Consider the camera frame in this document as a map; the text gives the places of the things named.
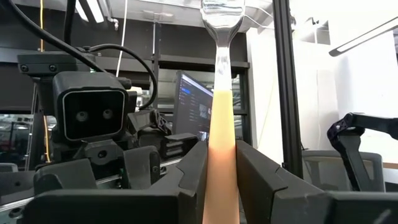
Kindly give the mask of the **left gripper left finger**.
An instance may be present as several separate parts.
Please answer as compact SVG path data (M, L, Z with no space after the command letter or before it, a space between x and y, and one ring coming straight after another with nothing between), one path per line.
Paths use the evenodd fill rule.
M145 190L53 190L31 200L23 224L202 224L208 146L200 141Z

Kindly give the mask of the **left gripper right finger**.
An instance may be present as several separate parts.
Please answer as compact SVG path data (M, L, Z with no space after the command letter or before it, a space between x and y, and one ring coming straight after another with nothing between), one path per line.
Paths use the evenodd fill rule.
M398 194L323 191L244 141L238 188L248 224L398 224Z

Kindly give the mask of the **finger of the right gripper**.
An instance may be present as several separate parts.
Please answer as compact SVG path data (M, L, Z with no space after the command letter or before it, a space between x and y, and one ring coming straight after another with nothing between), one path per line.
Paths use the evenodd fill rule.
M88 159L50 164L34 175L34 194L58 189L96 189L96 181Z
M160 179L160 155L155 146L123 152L123 188L148 189Z

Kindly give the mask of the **orange-handled utensil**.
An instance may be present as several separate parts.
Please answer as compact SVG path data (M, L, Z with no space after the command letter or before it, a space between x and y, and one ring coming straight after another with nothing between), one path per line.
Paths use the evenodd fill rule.
M243 22L245 0L201 0L200 12L216 44L203 224L239 224L229 47Z

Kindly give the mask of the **black lattice robot link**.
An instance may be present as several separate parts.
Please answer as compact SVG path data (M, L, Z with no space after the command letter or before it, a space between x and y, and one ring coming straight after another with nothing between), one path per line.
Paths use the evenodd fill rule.
M349 181L354 191L377 192L369 178L359 153L361 136L366 129L387 133L398 140L398 118L383 118L364 113L348 113L333 123L327 137L340 153Z

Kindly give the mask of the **grey office chair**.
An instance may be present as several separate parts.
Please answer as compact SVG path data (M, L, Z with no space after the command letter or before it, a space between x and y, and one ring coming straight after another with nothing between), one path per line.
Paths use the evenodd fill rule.
M382 157L371 152L361 152L371 188L384 192ZM346 169L337 151L306 150L302 152L303 179L322 190L352 191Z

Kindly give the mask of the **black computer monitor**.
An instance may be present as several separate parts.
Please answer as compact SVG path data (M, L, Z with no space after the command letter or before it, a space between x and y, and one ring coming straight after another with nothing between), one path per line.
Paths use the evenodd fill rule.
M194 134L200 141L207 141L213 92L186 72L178 70L176 75L173 132Z

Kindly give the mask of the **slim LED light strip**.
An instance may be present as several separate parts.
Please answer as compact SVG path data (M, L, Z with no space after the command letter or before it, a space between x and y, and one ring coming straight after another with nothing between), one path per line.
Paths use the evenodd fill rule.
M396 28L398 28L398 16L329 51L329 55L332 57L337 57L379 35L390 32Z

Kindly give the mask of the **black rig post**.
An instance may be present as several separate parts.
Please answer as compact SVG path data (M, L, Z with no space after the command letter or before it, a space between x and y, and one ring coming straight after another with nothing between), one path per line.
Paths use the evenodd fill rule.
M282 128L282 167L303 177L302 144L289 0L272 0Z

